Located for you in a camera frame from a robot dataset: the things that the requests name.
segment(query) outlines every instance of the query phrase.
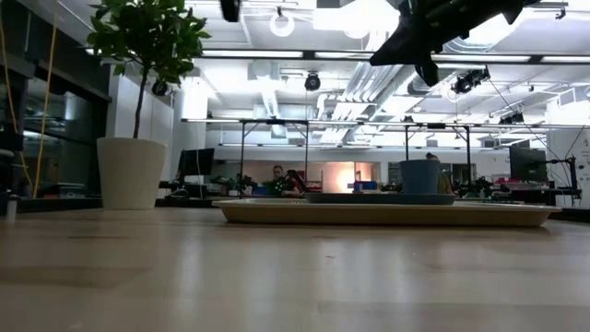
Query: white planter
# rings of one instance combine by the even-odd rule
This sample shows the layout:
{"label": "white planter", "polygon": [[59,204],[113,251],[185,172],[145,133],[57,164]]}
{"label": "white planter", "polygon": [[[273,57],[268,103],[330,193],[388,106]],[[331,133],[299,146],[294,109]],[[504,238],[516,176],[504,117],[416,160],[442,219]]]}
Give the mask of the white planter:
{"label": "white planter", "polygon": [[99,138],[100,187],[106,209],[151,209],[166,160],[163,144],[133,138]]}

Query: green plant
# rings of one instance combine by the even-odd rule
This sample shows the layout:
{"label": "green plant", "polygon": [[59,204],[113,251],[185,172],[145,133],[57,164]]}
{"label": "green plant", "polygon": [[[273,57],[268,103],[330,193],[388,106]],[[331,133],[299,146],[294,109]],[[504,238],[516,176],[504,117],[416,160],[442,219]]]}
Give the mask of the green plant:
{"label": "green plant", "polygon": [[196,18],[184,0],[101,0],[91,5],[94,32],[87,42],[94,54],[119,62],[115,75],[124,75],[127,64],[141,65],[141,83],[133,138],[139,133],[144,91],[150,72],[156,84],[181,84],[194,69],[193,59],[203,53],[201,39],[210,38],[203,28],[206,18]]}

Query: tray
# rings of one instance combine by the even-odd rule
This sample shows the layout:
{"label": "tray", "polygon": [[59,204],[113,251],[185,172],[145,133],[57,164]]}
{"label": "tray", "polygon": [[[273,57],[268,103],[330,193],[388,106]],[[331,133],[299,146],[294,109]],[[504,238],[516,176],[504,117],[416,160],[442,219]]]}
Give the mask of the tray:
{"label": "tray", "polygon": [[451,206],[311,204],[302,199],[213,202],[230,222],[399,226],[538,227],[557,207],[457,202]]}
{"label": "tray", "polygon": [[312,204],[452,205],[454,195],[414,194],[305,194]]}

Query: metal pole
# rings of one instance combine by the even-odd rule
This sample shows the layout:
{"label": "metal pole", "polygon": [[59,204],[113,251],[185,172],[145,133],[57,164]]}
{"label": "metal pole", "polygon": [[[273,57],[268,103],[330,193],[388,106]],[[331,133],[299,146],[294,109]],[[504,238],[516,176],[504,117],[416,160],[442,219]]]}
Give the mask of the metal pole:
{"label": "metal pole", "polygon": [[310,140],[308,137],[310,136],[310,125],[307,124],[305,128],[305,179],[303,180],[305,181],[305,186],[307,186],[307,159],[310,147]]}
{"label": "metal pole", "polygon": [[240,179],[238,179],[238,184],[240,188],[238,189],[240,199],[242,199],[242,184],[243,184],[243,141],[246,138],[246,123],[242,122],[242,155],[240,157]]}
{"label": "metal pole", "polygon": [[406,125],[406,160],[409,160],[409,138],[407,137],[408,125]]}
{"label": "metal pole", "polygon": [[471,139],[469,137],[469,127],[465,127],[467,136],[467,183],[471,185]]}

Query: blue cup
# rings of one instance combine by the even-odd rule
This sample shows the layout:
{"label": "blue cup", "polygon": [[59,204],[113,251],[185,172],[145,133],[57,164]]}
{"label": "blue cup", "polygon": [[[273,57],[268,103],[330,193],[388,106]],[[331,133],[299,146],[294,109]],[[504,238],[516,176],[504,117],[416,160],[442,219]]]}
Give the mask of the blue cup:
{"label": "blue cup", "polygon": [[404,194],[438,194],[441,162],[438,160],[405,160],[399,163]]}

